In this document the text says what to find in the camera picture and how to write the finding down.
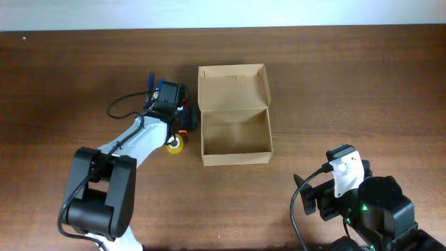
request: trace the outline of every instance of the open cardboard box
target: open cardboard box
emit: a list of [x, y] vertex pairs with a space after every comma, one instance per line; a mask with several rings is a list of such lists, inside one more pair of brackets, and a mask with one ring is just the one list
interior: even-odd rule
[[269, 162], [271, 95], [263, 64], [201, 66], [198, 93], [203, 165]]

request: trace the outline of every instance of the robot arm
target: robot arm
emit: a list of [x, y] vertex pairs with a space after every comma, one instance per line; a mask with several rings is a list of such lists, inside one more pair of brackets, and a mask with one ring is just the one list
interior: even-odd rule
[[[94, 241], [102, 251], [144, 250], [129, 226], [136, 170], [155, 149], [173, 142], [180, 128], [196, 128], [198, 111], [184, 107], [190, 98], [186, 90], [161, 79], [151, 97], [149, 84], [144, 110], [122, 135], [97, 149], [76, 151], [58, 221], [63, 235]], [[108, 191], [89, 187], [97, 182], [108, 182]], [[64, 232], [62, 223], [80, 235]]]
[[[316, 211], [317, 201], [325, 221], [340, 215], [347, 235], [348, 225], [365, 240], [369, 250], [446, 250], [444, 245], [418, 229], [413, 203], [403, 195], [396, 180], [391, 176], [372, 177], [370, 162], [361, 160], [353, 146], [341, 145], [330, 150], [327, 159], [323, 169], [333, 171], [331, 181], [313, 188], [294, 176], [301, 188], [305, 214]], [[348, 235], [323, 250], [362, 248]]]

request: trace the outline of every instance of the box lid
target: box lid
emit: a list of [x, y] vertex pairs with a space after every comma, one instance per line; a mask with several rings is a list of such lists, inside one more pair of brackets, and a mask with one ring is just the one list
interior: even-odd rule
[[201, 111], [267, 108], [271, 101], [263, 64], [200, 66], [198, 92]]

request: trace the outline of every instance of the wood grain surface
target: wood grain surface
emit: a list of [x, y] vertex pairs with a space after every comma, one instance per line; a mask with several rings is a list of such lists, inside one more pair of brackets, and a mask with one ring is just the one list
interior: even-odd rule
[[[203, 167], [199, 132], [178, 155], [156, 150], [137, 173], [139, 241], [297, 247], [293, 174], [310, 175], [346, 142], [374, 175], [395, 177], [420, 227], [446, 243], [446, 26], [320, 26], [0, 33], [0, 250], [96, 250], [62, 237], [56, 218], [73, 153], [132, 124], [108, 118], [107, 105], [143, 91], [151, 70], [196, 95], [197, 66], [238, 63], [266, 65], [272, 160]], [[309, 243], [344, 235], [340, 218], [306, 216], [299, 199], [295, 214]]]

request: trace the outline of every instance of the tape roll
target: tape roll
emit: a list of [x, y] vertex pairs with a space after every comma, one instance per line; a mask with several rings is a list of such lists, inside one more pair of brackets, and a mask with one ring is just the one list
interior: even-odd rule
[[176, 144], [166, 145], [166, 149], [170, 153], [179, 153], [184, 148], [184, 143], [185, 143], [184, 139], [180, 135], [176, 134], [175, 138], [174, 138], [174, 136], [170, 137], [168, 142], [170, 143], [170, 142], [173, 142], [174, 140], [176, 141]]

